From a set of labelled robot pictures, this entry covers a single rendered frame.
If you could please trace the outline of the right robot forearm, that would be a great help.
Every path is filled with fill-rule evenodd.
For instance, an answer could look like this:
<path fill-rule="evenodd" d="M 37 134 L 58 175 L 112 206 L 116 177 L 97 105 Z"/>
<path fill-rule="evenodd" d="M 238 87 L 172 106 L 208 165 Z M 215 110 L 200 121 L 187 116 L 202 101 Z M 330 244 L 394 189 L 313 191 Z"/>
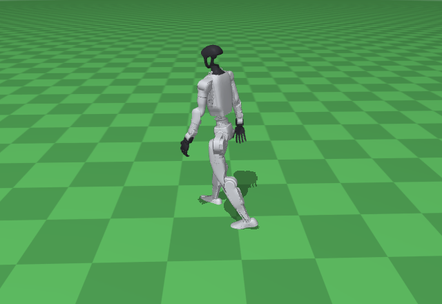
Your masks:
<path fill-rule="evenodd" d="M 232 107 L 234 109 L 234 113 L 236 114 L 236 118 L 237 118 L 237 124 L 242 124 L 243 123 L 243 113 L 242 113 L 242 108 L 241 108 L 241 101 L 239 98 L 239 101 L 236 104 L 233 104 Z"/>

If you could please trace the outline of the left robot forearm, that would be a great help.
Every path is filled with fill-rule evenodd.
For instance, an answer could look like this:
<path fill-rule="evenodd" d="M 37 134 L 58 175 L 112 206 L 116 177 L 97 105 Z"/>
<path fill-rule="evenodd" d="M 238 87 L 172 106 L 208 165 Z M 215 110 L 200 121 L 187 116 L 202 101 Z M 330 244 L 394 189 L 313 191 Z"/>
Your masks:
<path fill-rule="evenodd" d="M 201 120 L 200 120 L 200 116 L 201 116 L 201 112 L 199 109 L 194 109 L 192 111 L 192 118 L 191 118 L 191 125 L 188 129 L 187 134 L 185 135 L 185 138 L 187 139 L 187 141 L 189 141 L 190 137 L 194 137 L 197 135 L 198 133 L 198 128 L 199 125 L 201 124 Z"/>

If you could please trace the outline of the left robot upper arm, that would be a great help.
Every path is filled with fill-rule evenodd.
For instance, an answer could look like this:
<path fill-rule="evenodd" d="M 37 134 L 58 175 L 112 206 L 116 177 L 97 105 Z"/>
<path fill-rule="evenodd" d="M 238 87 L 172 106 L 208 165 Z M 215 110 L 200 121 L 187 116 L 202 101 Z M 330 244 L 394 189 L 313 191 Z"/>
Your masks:
<path fill-rule="evenodd" d="M 198 82 L 198 98 L 197 98 L 198 107 L 196 109 L 200 110 L 201 112 L 200 117 L 204 115 L 207 97 L 212 89 L 212 82 L 213 80 L 211 78 L 205 78 Z"/>

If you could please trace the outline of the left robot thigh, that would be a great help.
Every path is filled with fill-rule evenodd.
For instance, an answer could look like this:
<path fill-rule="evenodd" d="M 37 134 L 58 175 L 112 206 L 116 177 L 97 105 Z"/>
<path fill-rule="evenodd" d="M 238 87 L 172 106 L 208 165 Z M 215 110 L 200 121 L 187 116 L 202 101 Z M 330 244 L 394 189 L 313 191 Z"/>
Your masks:
<path fill-rule="evenodd" d="M 226 147 L 227 141 L 225 140 L 225 136 L 217 133 L 215 138 L 209 141 L 209 160 L 216 178 L 223 187 L 227 180 L 232 180 L 237 187 L 238 181 L 236 178 L 232 176 L 228 177 L 226 173 L 226 161 L 222 153 L 222 151 L 226 150 Z"/>

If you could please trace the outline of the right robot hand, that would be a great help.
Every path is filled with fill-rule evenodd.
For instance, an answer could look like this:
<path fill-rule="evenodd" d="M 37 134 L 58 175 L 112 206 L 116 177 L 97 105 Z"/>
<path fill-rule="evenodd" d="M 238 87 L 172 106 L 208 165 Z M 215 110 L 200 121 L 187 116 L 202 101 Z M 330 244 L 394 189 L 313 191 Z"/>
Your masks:
<path fill-rule="evenodd" d="M 242 120 L 243 120 L 243 118 L 242 118 Z M 237 118 L 236 118 L 236 127 L 235 127 L 236 143 L 238 143 L 238 139 L 239 139 L 239 143 L 241 143 L 240 142 L 240 135 L 241 135 L 241 138 L 242 138 L 242 142 L 244 142 L 242 134 L 244 135 L 244 140 L 246 141 L 243 125 L 244 125 L 244 121 L 243 121 L 242 124 L 237 124 Z M 234 135 L 235 135 L 235 133 L 234 133 Z M 234 138 L 234 135 L 233 135 L 232 138 Z"/>

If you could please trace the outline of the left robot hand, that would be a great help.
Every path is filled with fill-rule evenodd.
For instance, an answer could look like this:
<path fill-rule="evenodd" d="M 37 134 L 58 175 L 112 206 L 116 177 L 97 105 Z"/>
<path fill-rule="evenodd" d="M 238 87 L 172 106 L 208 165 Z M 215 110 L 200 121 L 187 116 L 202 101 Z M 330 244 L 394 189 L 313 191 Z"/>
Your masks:
<path fill-rule="evenodd" d="M 189 150 L 189 144 L 192 143 L 194 137 L 190 137 L 189 141 L 187 141 L 187 139 L 184 137 L 183 141 L 180 142 L 181 147 L 180 150 L 182 150 L 182 153 L 186 156 L 189 157 L 189 155 L 187 154 L 187 151 Z"/>

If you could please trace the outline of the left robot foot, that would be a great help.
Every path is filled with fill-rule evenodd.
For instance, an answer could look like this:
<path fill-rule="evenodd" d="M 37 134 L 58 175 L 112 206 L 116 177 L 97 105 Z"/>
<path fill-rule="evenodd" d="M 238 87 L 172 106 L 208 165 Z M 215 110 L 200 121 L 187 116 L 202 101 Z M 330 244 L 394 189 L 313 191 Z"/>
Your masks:
<path fill-rule="evenodd" d="M 256 227 L 257 225 L 258 225 L 258 221 L 255 218 L 249 218 L 249 222 L 244 222 L 244 220 L 241 219 L 237 222 L 231 223 L 231 227 L 234 229 L 244 229 L 247 227 Z"/>

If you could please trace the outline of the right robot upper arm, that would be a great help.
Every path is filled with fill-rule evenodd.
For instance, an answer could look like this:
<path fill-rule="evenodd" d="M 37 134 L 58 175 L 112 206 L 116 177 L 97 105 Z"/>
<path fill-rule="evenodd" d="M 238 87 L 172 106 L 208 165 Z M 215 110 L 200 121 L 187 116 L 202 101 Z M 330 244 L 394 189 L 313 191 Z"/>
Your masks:
<path fill-rule="evenodd" d="M 239 101 L 239 95 L 238 95 L 238 91 L 236 88 L 236 84 L 234 82 L 234 74 L 232 71 L 227 71 L 230 74 L 231 77 L 231 87 L 232 87 L 232 96 L 233 96 L 233 103 L 232 104 L 236 104 Z"/>

